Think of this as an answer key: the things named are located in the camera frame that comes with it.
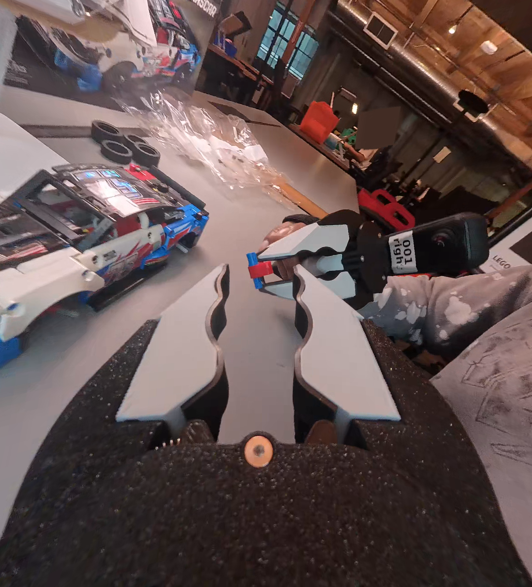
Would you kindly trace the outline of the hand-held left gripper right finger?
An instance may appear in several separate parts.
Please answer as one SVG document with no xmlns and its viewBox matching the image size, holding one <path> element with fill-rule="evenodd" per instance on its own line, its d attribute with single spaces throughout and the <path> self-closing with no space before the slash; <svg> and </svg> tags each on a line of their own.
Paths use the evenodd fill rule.
<svg viewBox="0 0 532 587">
<path fill-rule="evenodd" d="M 296 422 L 309 430 L 328 420 L 341 443 L 356 420 L 400 422 L 363 317 L 328 282 L 301 266 L 294 271 L 295 327 L 302 337 L 294 359 Z"/>
</svg>

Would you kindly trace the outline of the blue toy connector pin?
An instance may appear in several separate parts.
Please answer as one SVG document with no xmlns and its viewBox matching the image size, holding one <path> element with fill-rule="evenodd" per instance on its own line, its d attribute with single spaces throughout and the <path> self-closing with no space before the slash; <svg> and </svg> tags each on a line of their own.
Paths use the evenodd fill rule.
<svg viewBox="0 0 532 587">
<path fill-rule="evenodd" d="M 255 262 L 258 262 L 259 260 L 258 260 L 257 254 L 256 253 L 248 253 L 247 254 L 247 261 L 248 261 L 248 264 L 253 264 Z M 264 279 L 261 282 L 258 280 L 254 281 L 253 279 L 252 279 L 252 281 L 254 283 L 256 290 L 261 290 L 265 286 Z"/>
</svg>

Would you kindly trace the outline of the person's right forearm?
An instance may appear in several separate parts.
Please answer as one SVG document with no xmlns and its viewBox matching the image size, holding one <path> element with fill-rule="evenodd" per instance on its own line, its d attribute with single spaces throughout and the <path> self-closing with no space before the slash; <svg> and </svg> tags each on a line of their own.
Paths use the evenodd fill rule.
<svg viewBox="0 0 532 587">
<path fill-rule="evenodd" d="M 532 318 L 532 265 L 491 274 L 392 276 L 359 310 L 387 336 L 453 359 L 507 318 Z"/>
</svg>

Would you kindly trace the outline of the grey desk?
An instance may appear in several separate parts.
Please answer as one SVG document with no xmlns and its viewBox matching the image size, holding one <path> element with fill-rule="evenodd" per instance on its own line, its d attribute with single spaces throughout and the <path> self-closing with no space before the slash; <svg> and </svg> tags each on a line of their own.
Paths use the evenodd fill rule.
<svg viewBox="0 0 532 587">
<path fill-rule="evenodd" d="M 253 431 L 294 440 L 294 306 L 255 291 L 245 256 L 291 211 L 261 190 L 227 195 L 210 170 L 154 145 L 162 171 L 206 203 L 210 221 L 195 248 L 174 253 L 162 272 L 104 311 L 46 316 L 31 331 L 26 351 L 0 370 L 0 537 L 36 451 L 76 392 L 146 320 L 224 262 L 231 293 L 219 343 L 229 401 L 219 441 L 238 443 Z"/>
</svg>

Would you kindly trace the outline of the person's right hand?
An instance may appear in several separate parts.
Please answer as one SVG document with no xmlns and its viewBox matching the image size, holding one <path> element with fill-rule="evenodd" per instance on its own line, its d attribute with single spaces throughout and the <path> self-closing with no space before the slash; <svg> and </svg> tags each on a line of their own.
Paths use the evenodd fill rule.
<svg viewBox="0 0 532 587">
<path fill-rule="evenodd" d="M 291 233 L 294 233 L 301 228 L 318 222 L 318 218 L 309 215 L 291 215 L 284 218 L 282 224 L 276 226 L 264 237 L 260 247 L 258 248 L 258 255 L 262 254 L 267 247 L 273 243 L 283 239 Z M 273 262 L 272 266 L 275 268 L 275 273 L 282 280 L 288 281 L 293 279 L 294 267 L 300 264 L 298 257 L 287 258 L 284 260 L 277 260 Z"/>
</svg>

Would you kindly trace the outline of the red plastic carrier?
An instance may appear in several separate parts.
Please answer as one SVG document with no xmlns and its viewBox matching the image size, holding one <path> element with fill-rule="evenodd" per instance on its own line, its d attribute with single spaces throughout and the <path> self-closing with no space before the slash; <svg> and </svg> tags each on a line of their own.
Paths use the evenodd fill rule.
<svg viewBox="0 0 532 587">
<path fill-rule="evenodd" d="M 382 234 L 412 230 L 416 226 L 414 216 L 384 189 L 358 192 L 358 208 L 364 220 L 376 224 Z"/>
</svg>

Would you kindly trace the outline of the toy race car model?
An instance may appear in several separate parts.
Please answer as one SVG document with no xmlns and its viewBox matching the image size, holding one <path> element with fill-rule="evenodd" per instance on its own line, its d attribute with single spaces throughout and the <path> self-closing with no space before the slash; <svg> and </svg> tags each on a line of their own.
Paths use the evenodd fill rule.
<svg viewBox="0 0 532 587">
<path fill-rule="evenodd" d="M 67 164 L 0 201 L 0 368 L 44 313 L 98 310 L 195 246 L 206 205 L 158 168 Z"/>
</svg>

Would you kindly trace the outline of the red storage bin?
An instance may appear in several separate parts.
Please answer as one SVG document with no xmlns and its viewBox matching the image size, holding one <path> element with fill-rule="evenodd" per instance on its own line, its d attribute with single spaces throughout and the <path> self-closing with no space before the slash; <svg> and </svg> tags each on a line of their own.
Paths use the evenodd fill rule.
<svg viewBox="0 0 532 587">
<path fill-rule="evenodd" d="M 313 101 L 301 123 L 300 131 L 316 144 L 322 144 L 331 134 L 338 122 L 339 117 L 334 114 L 332 107 L 326 102 Z"/>
</svg>

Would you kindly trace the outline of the crumpled clear plastic bags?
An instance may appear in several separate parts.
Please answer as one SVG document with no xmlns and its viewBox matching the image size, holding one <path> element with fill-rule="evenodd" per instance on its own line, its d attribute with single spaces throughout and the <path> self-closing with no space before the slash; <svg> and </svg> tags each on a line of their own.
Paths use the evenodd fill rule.
<svg viewBox="0 0 532 587">
<path fill-rule="evenodd" d="M 284 174 L 271 165 L 249 124 L 214 106 L 195 105 L 178 89 L 114 87 L 110 97 L 138 127 L 196 167 L 211 172 L 218 190 L 248 206 L 266 198 L 289 211 L 303 211 Z"/>
</svg>

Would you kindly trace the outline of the white black patterned box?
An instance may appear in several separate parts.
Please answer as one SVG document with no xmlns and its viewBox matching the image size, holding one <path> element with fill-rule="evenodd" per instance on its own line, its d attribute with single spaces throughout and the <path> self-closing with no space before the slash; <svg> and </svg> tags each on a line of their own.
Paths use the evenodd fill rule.
<svg viewBox="0 0 532 587">
<path fill-rule="evenodd" d="M 479 272 L 490 274 L 532 265 L 532 215 L 522 215 L 508 228 L 509 231 L 490 246 L 490 255 Z"/>
</svg>

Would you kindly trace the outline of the person's printed sweatshirt torso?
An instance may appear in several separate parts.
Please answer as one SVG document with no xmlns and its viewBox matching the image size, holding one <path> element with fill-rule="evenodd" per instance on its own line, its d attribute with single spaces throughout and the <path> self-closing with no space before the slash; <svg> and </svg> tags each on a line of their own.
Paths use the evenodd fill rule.
<svg viewBox="0 0 532 587">
<path fill-rule="evenodd" d="M 490 320 L 481 304 L 461 353 L 435 379 L 473 442 L 532 577 L 532 301 Z"/>
</svg>

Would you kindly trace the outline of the black round lamp on stand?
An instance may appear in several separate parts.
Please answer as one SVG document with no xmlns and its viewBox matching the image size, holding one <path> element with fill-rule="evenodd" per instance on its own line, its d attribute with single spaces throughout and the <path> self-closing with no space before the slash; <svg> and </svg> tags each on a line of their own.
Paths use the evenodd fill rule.
<svg viewBox="0 0 532 587">
<path fill-rule="evenodd" d="M 490 110 L 488 104 L 482 98 L 468 90 L 459 91 L 458 99 L 454 106 L 473 122 L 482 119 Z"/>
</svg>

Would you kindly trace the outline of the window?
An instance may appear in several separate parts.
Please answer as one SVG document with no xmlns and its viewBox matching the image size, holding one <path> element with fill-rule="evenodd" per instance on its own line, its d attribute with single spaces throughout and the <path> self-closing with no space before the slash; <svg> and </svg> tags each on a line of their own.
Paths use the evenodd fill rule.
<svg viewBox="0 0 532 587">
<path fill-rule="evenodd" d="M 282 58 L 288 43 L 298 25 L 299 17 L 293 11 L 298 8 L 298 2 L 294 1 L 291 9 L 286 10 L 283 2 L 277 1 L 267 29 L 262 36 L 261 43 L 253 61 L 256 68 L 266 63 L 266 74 L 273 74 L 278 59 Z M 300 32 L 296 45 L 287 63 L 288 72 L 299 80 L 302 80 L 319 48 L 314 28 L 305 25 Z"/>
</svg>

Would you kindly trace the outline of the white paper sheet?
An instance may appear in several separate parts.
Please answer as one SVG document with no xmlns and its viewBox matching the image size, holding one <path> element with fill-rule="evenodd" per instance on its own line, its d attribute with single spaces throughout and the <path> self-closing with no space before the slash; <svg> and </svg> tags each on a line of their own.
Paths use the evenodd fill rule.
<svg viewBox="0 0 532 587">
<path fill-rule="evenodd" d="M 0 113 L 0 203 L 37 172 L 67 161 Z"/>
</svg>

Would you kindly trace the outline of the silver ventilation duct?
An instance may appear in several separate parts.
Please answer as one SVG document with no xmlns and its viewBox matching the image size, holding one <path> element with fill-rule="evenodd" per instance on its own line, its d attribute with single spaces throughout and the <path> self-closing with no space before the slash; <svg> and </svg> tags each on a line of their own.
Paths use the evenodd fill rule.
<svg viewBox="0 0 532 587">
<path fill-rule="evenodd" d="M 465 90 L 487 105 L 469 129 L 532 169 L 532 50 L 476 1 L 333 1 L 351 42 L 431 109 L 460 111 Z"/>
</svg>

